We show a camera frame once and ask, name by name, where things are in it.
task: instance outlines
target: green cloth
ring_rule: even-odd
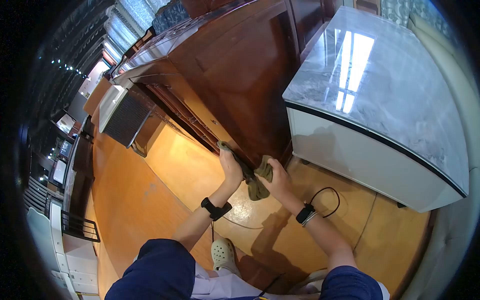
[[[267,188],[264,186],[263,183],[261,183],[257,177],[255,176],[254,172],[252,169],[250,169],[229,147],[229,145],[226,142],[223,141],[218,141],[217,142],[218,148],[223,149],[225,151],[230,151],[233,154],[233,157],[235,160],[238,162],[240,165],[240,168],[243,173],[243,178],[245,179],[245,182],[248,185],[248,196],[250,197],[250,200],[252,201],[258,201],[260,199],[266,198],[270,195],[270,192],[267,190]],[[269,155],[264,155],[262,157],[262,163],[260,166],[255,169],[255,173],[257,173],[259,176],[262,176],[263,178],[267,179],[268,182],[272,182],[272,177],[273,177],[273,170],[272,166],[267,163],[267,160],[271,156]]]

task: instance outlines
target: wooden floor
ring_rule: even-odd
[[[104,268],[99,273],[103,292],[131,264],[147,239],[169,238],[223,180],[216,156],[169,127],[161,130],[145,160],[97,134],[94,171],[94,212],[89,212],[95,213],[102,239],[97,248],[99,268]],[[303,200],[326,186],[338,191],[340,207],[328,219],[355,249],[359,268],[384,283],[393,296],[398,294],[417,255],[429,213],[398,209],[395,202],[361,185],[298,160],[290,163],[288,172],[296,195]],[[242,184],[230,203],[234,208],[216,222],[215,230],[238,247],[239,268],[249,283],[264,288],[271,278],[286,273],[273,290],[281,293],[326,267],[325,254],[275,199],[252,202]],[[313,204],[327,214],[336,207],[337,198],[325,191]],[[210,245],[207,231],[192,251],[204,268],[212,267]]]

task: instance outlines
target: wooden dresser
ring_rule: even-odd
[[[223,140],[252,168],[264,154],[286,163],[292,150],[282,93],[323,23],[322,7],[232,1],[155,36],[116,69],[114,81],[213,153]]]

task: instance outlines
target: hand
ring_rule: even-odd
[[[236,190],[243,180],[243,172],[240,165],[230,151],[220,149],[220,164],[225,173],[225,183]]]
[[[286,199],[295,198],[292,193],[290,177],[285,169],[283,169],[282,165],[274,158],[268,159],[267,162],[272,166],[273,169],[272,182],[268,182],[265,178],[255,174],[258,180],[264,184],[272,196],[274,196],[275,199],[277,199],[280,203],[283,203]]]

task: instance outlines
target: wrist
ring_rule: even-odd
[[[305,207],[305,203],[292,193],[284,194],[282,200],[278,200],[293,216],[297,216]]]
[[[210,202],[216,207],[223,207],[237,188],[238,186],[235,184],[224,181],[208,199],[210,199]]]
[[[225,179],[219,188],[231,191],[232,194],[239,188],[241,181]]]

